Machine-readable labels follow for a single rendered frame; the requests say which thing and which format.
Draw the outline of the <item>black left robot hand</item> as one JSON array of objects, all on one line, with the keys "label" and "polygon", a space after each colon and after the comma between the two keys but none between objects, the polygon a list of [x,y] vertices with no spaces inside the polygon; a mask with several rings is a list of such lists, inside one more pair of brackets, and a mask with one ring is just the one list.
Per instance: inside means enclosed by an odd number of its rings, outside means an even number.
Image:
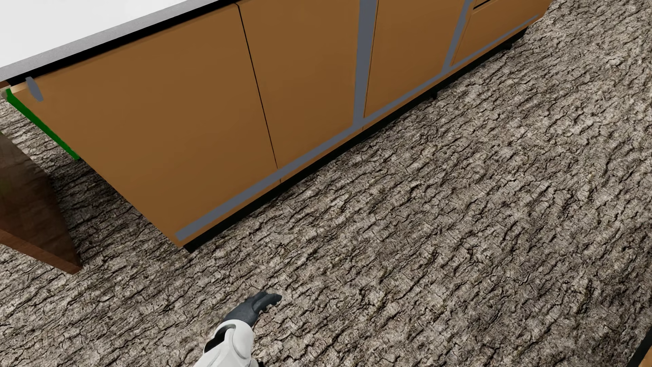
[{"label": "black left robot hand", "polygon": [[239,320],[253,328],[260,313],[266,312],[268,307],[277,305],[281,300],[282,296],[277,293],[259,291],[234,307],[224,316],[222,321]]}]

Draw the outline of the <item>orange wooden cabinet counter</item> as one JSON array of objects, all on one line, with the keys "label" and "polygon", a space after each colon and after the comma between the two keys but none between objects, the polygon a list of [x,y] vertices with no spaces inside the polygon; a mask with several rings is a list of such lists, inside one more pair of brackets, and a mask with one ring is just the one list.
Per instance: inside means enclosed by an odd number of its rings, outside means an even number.
[{"label": "orange wooden cabinet counter", "polygon": [[0,80],[175,245],[552,0],[0,0]]}]

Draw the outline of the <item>dark brown wooden furniture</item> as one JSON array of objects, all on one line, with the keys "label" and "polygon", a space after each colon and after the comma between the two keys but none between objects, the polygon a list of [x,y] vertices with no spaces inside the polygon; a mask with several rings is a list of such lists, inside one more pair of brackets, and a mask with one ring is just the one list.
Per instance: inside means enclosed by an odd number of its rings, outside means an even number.
[{"label": "dark brown wooden furniture", "polygon": [[2,133],[0,244],[69,274],[82,269],[48,175]]}]

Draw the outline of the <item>green panel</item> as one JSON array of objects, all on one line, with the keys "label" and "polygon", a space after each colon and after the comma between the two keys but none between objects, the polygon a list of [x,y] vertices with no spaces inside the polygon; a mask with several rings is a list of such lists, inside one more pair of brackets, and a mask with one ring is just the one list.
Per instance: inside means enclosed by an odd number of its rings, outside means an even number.
[{"label": "green panel", "polygon": [[56,142],[66,153],[68,153],[74,160],[79,160],[80,156],[70,148],[57,134],[53,132],[39,117],[37,117],[27,106],[25,106],[14,94],[11,89],[7,88],[1,92],[5,98],[16,110],[22,113],[31,123],[37,126],[42,132]]}]

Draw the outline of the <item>orange black furniture corner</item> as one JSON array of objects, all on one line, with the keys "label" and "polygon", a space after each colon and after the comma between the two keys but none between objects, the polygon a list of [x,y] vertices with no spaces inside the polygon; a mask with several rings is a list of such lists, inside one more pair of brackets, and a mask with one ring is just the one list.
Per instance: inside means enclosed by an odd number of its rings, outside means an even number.
[{"label": "orange black furniture corner", "polygon": [[647,331],[626,367],[652,367],[652,328]]}]

